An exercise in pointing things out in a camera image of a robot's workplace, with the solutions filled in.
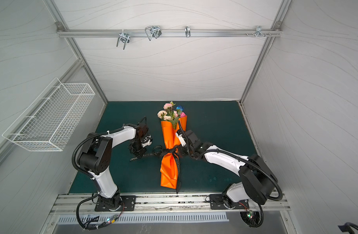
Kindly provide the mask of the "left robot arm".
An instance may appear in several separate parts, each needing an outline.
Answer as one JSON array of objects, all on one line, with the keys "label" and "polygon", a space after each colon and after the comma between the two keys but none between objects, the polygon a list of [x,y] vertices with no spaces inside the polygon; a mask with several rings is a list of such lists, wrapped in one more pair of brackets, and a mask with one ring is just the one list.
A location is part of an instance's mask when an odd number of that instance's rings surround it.
[{"label": "left robot arm", "polygon": [[115,211],[120,208],[122,198],[118,186],[114,183],[109,166],[112,149],[126,141],[130,141],[129,150],[135,157],[146,156],[146,147],[152,144],[147,124],[127,124],[105,133],[90,133],[72,154],[73,167],[88,176],[97,187],[99,209]]}]

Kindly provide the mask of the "light pink fake rose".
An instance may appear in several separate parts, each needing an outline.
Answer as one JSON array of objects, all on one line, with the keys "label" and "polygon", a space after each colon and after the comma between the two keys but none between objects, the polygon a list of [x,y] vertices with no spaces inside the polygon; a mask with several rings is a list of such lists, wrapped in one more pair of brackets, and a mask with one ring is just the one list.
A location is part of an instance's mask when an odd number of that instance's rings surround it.
[{"label": "light pink fake rose", "polygon": [[164,106],[163,106],[163,109],[164,111],[166,112],[167,115],[172,115],[175,111],[175,103],[174,102],[169,102],[169,103],[166,103]]}]

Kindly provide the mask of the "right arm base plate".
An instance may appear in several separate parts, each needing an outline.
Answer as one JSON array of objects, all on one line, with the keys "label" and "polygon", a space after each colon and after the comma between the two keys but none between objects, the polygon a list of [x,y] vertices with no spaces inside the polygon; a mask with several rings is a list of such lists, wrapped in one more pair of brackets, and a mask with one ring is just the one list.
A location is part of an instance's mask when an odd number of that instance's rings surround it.
[{"label": "right arm base plate", "polygon": [[210,194],[205,198],[211,210],[249,210],[248,200],[234,202],[226,195]]}]

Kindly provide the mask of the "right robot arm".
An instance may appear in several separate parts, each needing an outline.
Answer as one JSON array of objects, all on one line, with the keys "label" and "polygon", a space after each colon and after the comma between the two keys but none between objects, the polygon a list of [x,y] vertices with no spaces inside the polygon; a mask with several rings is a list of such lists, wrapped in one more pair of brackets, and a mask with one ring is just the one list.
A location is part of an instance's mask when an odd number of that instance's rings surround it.
[{"label": "right robot arm", "polygon": [[239,176],[240,182],[230,184],[221,195],[226,208],[232,209],[237,203],[246,200],[259,205],[264,205],[268,200],[282,200],[283,192],[278,180],[260,156],[231,153],[213,143],[200,141],[191,130],[179,130],[175,135],[181,148],[191,158],[205,160]]}]

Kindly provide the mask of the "orange wrapping paper sheet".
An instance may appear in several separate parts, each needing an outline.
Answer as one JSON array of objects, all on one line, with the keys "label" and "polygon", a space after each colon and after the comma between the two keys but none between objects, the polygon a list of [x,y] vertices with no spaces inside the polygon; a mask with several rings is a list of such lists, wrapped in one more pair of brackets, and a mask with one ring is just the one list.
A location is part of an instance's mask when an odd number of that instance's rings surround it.
[{"label": "orange wrapping paper sheet", "polygon": [[181,145],[180,140],[176,136],[177,131],[180,129],[179,124],[184,131],[186,131],[187,116],[179,118],[176,128],[173,128],[172,123],[168,121],[161,122],[161,129],[164,139],[165,149],[162,150],[162,160],[160,166],[160,185],[162,187],[175,189],[176,193],[179,192],[180,183],[180,161],[179,149]]}]

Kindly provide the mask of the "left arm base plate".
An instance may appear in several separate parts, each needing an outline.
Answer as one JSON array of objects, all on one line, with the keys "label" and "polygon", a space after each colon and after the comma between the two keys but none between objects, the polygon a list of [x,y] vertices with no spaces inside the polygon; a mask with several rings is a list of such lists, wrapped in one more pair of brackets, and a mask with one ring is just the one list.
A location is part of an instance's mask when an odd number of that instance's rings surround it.
[{"label": "left arm base plate", "polygon": [[95,212],[134,211],[136,196],[120,196],[107,199],[99,196]]}]

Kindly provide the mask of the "black printed ribbon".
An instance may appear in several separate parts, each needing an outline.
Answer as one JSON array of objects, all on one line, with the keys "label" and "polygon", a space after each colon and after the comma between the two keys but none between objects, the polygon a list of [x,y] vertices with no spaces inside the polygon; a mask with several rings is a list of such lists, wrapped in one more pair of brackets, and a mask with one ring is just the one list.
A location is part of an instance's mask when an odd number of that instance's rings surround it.
[{"label": "black printed ribbon", "polygon": [[[173,149],[163,149],[162,146],[155,146],[151,153],[144,154],[142,158],[146,157],[159,157],[161,158],[160,165],[160,185],[174,189],[178,194],[182,183],[180,179],[180,159],[179,159],[179,147],[174,146]],[[130,161],[138,160],[141,158],[132,158]]]}]

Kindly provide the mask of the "blue fake flower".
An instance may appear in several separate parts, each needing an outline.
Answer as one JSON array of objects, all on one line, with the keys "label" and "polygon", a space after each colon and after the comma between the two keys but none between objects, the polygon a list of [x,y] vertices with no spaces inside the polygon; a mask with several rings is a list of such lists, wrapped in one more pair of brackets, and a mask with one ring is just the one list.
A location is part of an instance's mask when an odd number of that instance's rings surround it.
[{"label": "blue fake flower", "polygon": [[176,107],[176,110],[177,112],[183,112],[183,107],[179,105]]}]

